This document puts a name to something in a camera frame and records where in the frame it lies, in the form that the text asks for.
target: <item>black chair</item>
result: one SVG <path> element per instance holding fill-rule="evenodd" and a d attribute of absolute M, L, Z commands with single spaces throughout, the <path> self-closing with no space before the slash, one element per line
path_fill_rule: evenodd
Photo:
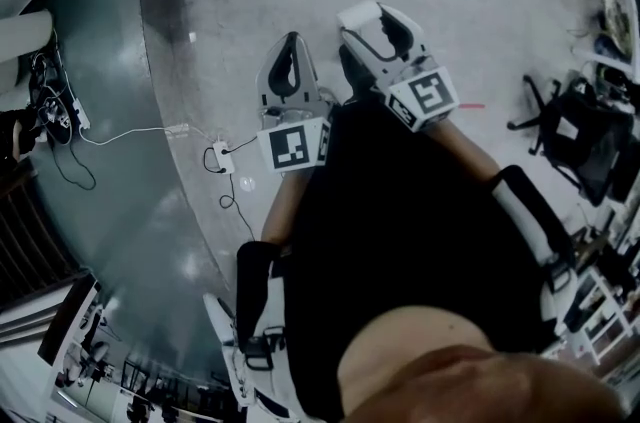
<path fill-rule="evenodd" d="M 551 101 L 544 103 L 533 80 L 531 87 L 540 115 L 522 124 L 507 123 L 510 130 L 539 126 L 535 147 L 540 147 L 551 165 L 576 186 L 583 197 L 599 206 L 605 196 L 624 202 L 640 170 L 640 143 L 632 135 L 634 117 L 607 108 L 596 98 L 593 87 L 574 85 L 560 94 L 561 84 L 554 81 Z"/>

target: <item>black shirt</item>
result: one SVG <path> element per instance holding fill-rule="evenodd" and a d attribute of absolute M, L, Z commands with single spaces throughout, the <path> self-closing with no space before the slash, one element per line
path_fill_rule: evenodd
<path fill-rule="evenodd" d="M 240 258 L 273 251 L 243 246 L 239 291 Z M 343 417 L 340 360 L 392 309 L 442 308 L 499 351 L 536 347 L 542 277 L 515 226 L 487 187 L 380 104 L 334 113 L 327 166 L 305 192 L 284 267 L 291 375 L 310 416 Z"/>

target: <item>white tiled floor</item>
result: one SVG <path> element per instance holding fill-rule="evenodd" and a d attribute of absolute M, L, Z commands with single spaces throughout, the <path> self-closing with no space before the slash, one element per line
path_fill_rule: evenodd
<path fill-rule="evenodd" d="M 182 122 L 220 136 L 233 145 L 253 137 L 255 76 L 273 44 L 296 30 L 307 41 L 320 83 L 340 99 L 350 95 L 337 57 L 336 14 L 359 0 L 179 0 L 166 19 L 170 37 L 158 41 L 164 53 L 150 62 L 165 125 Z M 465 103 L 484 110 L 458 111 L 453 120 L 502 165 L 520 164 L 567 227 L 584 223 L 577 204 L 593 210 L 543 157 L 527 150 L 533 137 L 506 129 L 510 119 L 526 119 L 532 110 L 522 75 L 544 82 L 564 79 L 581 62 L 569 52 L 575 40 L 567 29 L 582 26 L 580 0 L 379 0 L 420 23 L 439 63 L 446 65 Z M 207 141 L 193 134 L 170 141 L 178 170 L 209 247 L 230 285 L 233 255 L 248 238 L 235 211 L 224 211 L 218 198 L 229 193 L 227 177 L 202 169 Z M 237 200 L 259 235 L 280 176 L 266 172 L 255 144 L 234 153 Z M 255 180 L 253 192 L 239 187 Z"/>

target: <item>office chair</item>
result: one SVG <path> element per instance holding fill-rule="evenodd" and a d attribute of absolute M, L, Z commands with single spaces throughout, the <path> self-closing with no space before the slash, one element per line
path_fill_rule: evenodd
<path fill-rule="evenodd" d="M 529 150 L 544 156 L 554 169 L 577 187 L 594 206 L 605 196 L 624 202 L 640 170 L 640 143 L 633 137 L 632 115 L 608 108 L 598 101 L 588 83 L 575 82 L 560 94 L 555 80 L 554 93 L 545 104 L 533 80 L 531 87 L 540 114 L 522 124 L 507 123 L 512 131 L 539 126 L 536 145 Z"/>

